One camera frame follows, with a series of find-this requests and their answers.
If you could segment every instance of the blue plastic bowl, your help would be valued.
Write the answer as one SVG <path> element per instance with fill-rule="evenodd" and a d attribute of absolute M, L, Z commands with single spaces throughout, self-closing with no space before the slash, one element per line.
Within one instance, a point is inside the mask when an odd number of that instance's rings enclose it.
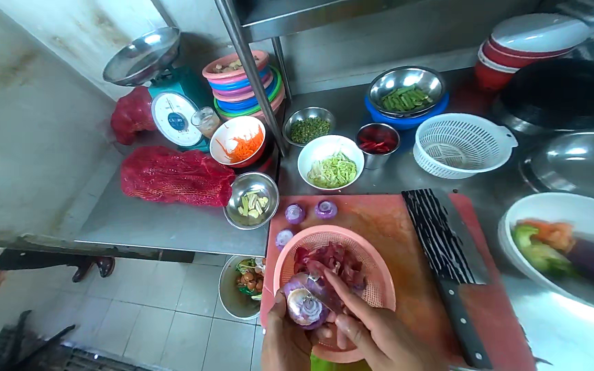
<path fill-rule="evenodd" d="M 274 80 L 272 80 L 272 83 L 267 87 L 267 89 L 265 89 L 265 93 L 267 94 L 268 97 L 271 94 L 272 90 L 274 90 L 276 88 L 277 80 L 278 80 L 278 77 L 274 76 Z M 239 102 L 224 102 L 223 100 L 217 99 L 217 104 L 219 105 L 219 107 L 222 110 L 234 114 L 234 113 L 236 113 L 235 111 L 237 111 L 237 112 L 246 111 L 246 110 L 258 105 L 258 99 L 256 99 L 256 97 L 251 97 L 248 99 L 241 100 Z"/>
<path fill-rule="evenodd" d="M 269 64 L 267 64 L 267 66 L 265 66 L 265 68 L 263 68 L 262 70 L 260 70 L 258 72 L 258 74 L 260 75 L 261 80 L 265 77 L 265 75 L 268 74 L 268 72 L 270 72 Z M 210 86 L 213 89 L 224 90 L 225 91 L 225 90 L 235 90 L 235 89 L 240 89 L 240 88 L 248 87 L 248 86 L 251 85 L 251 82 L 249 82 L 249 79 L 244 79 L 244 80 L 240 80 L 240 81 L 237 81 L 237 82 L 233 82 L 231 84 L 213 84 L 213 83 L 210 82 L 210 80 L 208 80 L 208 84 L 210 84 Z"/>
<path fill-rule="evenodd" d="M 373 107 L 370 104 L 370 101 L 368 100 L 368 96 L 366 96 L 364 98 L 364 103 L 366 105 L 366 109 L 368 110 L 368 112 L 370 112 L 370 117 L 372 117 L 373 122 L 389 124 L 393 127 L 393 129 L 396 129 L 396 130 L 408 130 L 408 129 L 412 129 L 414 127 L 419 126 L 421 123 L 423 123 L 425 120 L 429 119 L 432 116 L 441 114 L 448 106 L 448 99 L 449 99 L 449 95 L 448 95 L 448 93 L 446 93 L 441 98 L 441 101 L 439 103 L 437 103 L 437 105 L 432 107 L 432 109 L 430 111 L 428 111 L 427 114 L 424 114 L 423 116 L 418 116 L 418 117 L 407 117 L 407 118 L 401 118 L 401 119 L 385 116 L 382 113 L 380 113 L 379 111 L 377 111 L 375 109 L 375 107 Z"/>

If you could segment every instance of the weighing scale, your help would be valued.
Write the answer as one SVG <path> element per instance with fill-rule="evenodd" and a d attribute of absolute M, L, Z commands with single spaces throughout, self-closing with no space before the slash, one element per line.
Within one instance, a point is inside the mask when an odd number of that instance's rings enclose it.
<path fill-rule="evenodd" d="M 163 27 L 142 35 L 121 49 L 104 67 L 102 78 L 122 87 L 150 81 L 151 112 L 157 129 L 178 149 L 209 152 L 210 140 L 191 124 L 191 116 L 212 97 L 188 67 L 173 68 L 179 55 L 180 30 Z"/>

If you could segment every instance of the chopped green beans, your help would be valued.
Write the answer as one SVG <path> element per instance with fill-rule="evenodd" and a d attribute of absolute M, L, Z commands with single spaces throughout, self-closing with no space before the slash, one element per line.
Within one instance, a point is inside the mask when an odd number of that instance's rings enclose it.
<path fill-rule="evenodd" d="M 432 103 L 433 100 L 416 85 L 393 89 L 382 97 L 382 105 L 387 111 L 409 111 L 422 106 L 425 102 Z"/>
<path fill-rule="evenodd" d="M 290 127 L 290 139 L 303 145 L 315 138 L 329 134 L 329 128 L 329 122 L 318 117 L 298 120 Z"/>

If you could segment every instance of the peeled red onion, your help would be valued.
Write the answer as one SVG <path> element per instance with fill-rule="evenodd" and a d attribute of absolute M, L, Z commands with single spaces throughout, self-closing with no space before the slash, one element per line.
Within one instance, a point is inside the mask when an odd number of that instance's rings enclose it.
<path fill-rule="evenodd" d="M 276 240 L 275 240 L 275 244 L 276 244 L 276 248 L 278 248 L 279 251 L 283 250 L 283 248 L 285 247 L 285 245 L 292 240 L 294 237 L 294 234 L 291 230 L 289 229 L 284 229 L 281 232 L 276 234 Z"/>
<path fill-rule="evenodd" d="M 288 315 L 305 330 L 318 328 L 329 315 L 329 309 L 309 291 L 318 290 L 312 282 L 308 274 L 297 273 L 283 286 Z"/>
<path fill-rule="evenodd" d="M 286 207 L 286 220 L 291 224 L 300 224 L 306 218 L 306 212 L 297 203 L 291 203 Z"/>
<path fill-rule="evenodd" d="M 338 207 L 328 199 L 324 199 L 316 205 L 316 216 L 320 219 L 331 219 L 338 213 Z"/>

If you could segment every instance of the metal shelf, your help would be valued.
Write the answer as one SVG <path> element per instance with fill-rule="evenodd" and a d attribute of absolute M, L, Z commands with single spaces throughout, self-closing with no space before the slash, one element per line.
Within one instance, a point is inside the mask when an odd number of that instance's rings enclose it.
<path fill-rule="evenodd" d="M 236 1 L 245 41 L 256 42 L 314 29 L 415 0 L 252 0 Z"/>

